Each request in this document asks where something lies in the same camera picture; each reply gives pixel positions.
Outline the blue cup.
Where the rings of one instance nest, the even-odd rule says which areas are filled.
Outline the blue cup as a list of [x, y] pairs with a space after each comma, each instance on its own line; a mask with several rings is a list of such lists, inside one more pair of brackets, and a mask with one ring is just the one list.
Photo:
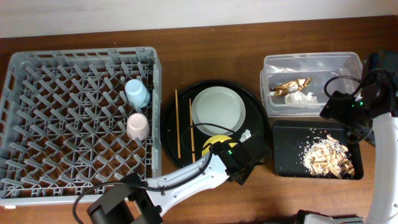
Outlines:
[[129, 80], [124, 87], [127, 99], [134, 107], [143, 108], [149, 104], [150, 93], [139, 79]]

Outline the pink cup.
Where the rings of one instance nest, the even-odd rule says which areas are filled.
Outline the pink cup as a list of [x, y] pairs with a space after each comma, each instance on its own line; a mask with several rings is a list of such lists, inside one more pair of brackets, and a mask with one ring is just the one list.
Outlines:
[[126, 123], [127, 135], [135, 140], [143, 141], [150, 134], [150, 127], [147, 118], [141, 113], [134, 113], [128, 117]]

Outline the white tissue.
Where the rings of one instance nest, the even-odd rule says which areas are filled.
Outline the white tissue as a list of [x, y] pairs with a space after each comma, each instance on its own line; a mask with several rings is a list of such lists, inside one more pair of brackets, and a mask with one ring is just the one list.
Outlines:
[[304, 94], [301, 91], [295, 91], [293, 93], [288, 93], [285, 96], [286, 105], [309, 105], [317, 103], [317, 98], [316, 96], [313, 96], [312, 92]]

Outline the yellow bowl with food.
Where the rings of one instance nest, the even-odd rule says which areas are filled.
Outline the yellow bowl with food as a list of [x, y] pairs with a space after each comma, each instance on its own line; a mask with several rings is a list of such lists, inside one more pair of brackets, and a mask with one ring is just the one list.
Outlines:
[[212, 136], [210, 137], [203, 145], [203, 150], [201, 152], [202, 156], [205, 156], [206, 154], [210, 153], [210, 148], [214, 148], [214, 144], [218, 143], [218, 142], [225, 142], [228, 141], [229, 142], [229, 146], [230, 147], [234, 147], [235, 145], [237, 145], [237, 142], [235, 142], [231, 137], [229, 136], [225, 136], [225, 135], [216, 135], [216, 136]]

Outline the wooden chopstick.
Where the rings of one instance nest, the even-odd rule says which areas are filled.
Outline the wooden chopstick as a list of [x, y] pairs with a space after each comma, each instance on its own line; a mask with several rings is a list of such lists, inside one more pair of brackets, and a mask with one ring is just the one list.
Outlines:
[[177, 128], [177, 155], [178, 155], [178, 159], [181, 159], [180, 126], [179, 126], [178, 91], [177, 91], [177, 89], [175, 90], [175, 112], [176, 112], [176, 128]]
[[195, 156], [195, 142], [194, 142], [194, 131], [193, 131], [193, 118], [192, 118], [192, 99], [189, 98], [189, 112], [190, 112], [190, 140], [191, 140], [191, 149], [192, 149], [192, 162], [196, 162]]

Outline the gold snack wrapper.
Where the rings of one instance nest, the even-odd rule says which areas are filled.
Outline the gold snack wrapper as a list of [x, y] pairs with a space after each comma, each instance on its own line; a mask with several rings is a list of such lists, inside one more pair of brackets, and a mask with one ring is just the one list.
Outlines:
[[287, 83], [277, 85], [271, 88], [270, 91], [273, 92], [276, 96], [282, 96], [288, 93], [303, 90], [304, 88], [308, 87], [311, 82], [312, 78], [299, 78], [289, 81]]

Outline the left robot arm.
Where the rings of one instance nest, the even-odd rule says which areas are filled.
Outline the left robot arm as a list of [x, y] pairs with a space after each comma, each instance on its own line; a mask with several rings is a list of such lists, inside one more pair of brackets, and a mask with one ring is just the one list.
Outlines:
[[87, 209], [92, 223], [162, 223], [176, 204], [225, 183], [243, 185], [254, 168], [271, 153], [259, 134], [246, 140], [209, 143], [209, 151], [195, 163], [173, 173], [141, 180], [128, 175]]

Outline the grey plate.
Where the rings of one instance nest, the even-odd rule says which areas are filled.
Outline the grey plate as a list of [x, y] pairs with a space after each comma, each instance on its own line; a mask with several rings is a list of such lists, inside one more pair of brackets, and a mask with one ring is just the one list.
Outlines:
[[246, 107], [243, 99], [232, 89], [212, 86], [199, 92], [193, 99], [192, 118], [195, 124], [210, 123], [228, 130], [210, 125], [197, 128], [208, 136], [232, 134], [244, 123]]

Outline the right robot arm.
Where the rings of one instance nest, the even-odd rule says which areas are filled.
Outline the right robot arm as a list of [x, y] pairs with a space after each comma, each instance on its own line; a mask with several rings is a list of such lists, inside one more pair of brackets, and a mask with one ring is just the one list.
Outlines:
[[397, 223], [397, 52], [369, 54], [358, 83], [352, 93], [328, 93], [320, 116], [344, 124], [351, 138], [374, 144], [374, 190], [366, 223]]

